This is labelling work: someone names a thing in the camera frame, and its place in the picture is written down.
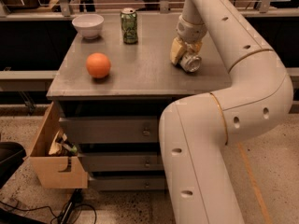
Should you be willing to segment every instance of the ceramic bowl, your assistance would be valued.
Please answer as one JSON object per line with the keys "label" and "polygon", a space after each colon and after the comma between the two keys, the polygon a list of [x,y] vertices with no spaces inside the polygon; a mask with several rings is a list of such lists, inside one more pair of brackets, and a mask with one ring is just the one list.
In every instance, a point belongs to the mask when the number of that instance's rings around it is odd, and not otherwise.
{"label": "ceramic bowl", "polygon": [[79,34],[86,39],[95,39],[101,34],[104,18],[98,14],[83,14],[72,20]]}

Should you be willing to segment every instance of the speckled floor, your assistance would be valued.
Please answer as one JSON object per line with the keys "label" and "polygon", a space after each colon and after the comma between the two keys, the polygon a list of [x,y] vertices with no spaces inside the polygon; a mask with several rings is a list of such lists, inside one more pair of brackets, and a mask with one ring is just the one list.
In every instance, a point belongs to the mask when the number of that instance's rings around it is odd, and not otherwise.
{"label": "speckled floor", "polygon": [[[1,105],[1,140],[19,142],[29,150],[46,107],[39,105],[32,116],[27,116],[24,105]],[[269,133],[242,144],[223,147],[222,154],[246,224],[299,223],[298,131],[299,115],[290,114],[284,123]],[[0,190],[0,200],[13,197],[29,208],[49,205],[58,215],[71,193],[72,190],[42,188],[30,160],[26,159]],[[96,209],[96,223],[99,224],[175,223],[167,191],[98,192],[85,189],[83,198],[84,203]],[[45,223],[53,219],[48,209],[25,215]],[[94,223],[94,212],[86,206],[82,211],[78,208],[69,223],[75,221]]]}

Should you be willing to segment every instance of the soda can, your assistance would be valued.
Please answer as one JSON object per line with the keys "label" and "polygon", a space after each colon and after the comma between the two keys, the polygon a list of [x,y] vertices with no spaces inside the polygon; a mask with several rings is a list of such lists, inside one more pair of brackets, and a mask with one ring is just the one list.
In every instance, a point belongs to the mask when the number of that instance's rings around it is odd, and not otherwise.
{"label": "soda can", "polygon": [[135,9],[128,7],[121,11],[121,31],[124,43],[134,44],[138,41]]}

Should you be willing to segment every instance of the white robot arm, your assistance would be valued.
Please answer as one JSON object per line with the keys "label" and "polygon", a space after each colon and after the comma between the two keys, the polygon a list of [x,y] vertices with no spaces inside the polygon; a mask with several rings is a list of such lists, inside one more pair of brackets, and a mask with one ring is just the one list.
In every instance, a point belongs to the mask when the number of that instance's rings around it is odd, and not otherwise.
{"label": "white robot arm", "polygon": [[242,224],[220,148],[280,124],[292,105],[292,83],[271,46],[228,0],[186,0],[172,62],[181,64],[186,43],[198,44],[206,30],[232,86],[165,109],[159,126],[164,169],[177,224]]}

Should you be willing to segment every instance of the can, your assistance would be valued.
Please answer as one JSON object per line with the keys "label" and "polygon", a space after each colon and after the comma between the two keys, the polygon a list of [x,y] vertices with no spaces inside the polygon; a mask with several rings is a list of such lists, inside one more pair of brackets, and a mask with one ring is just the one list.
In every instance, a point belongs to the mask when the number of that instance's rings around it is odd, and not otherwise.
{"label": "can", "polygon": [[121,11],[121,31],[124,43],[134,44],[138,41],[135,9],[127,7]]}

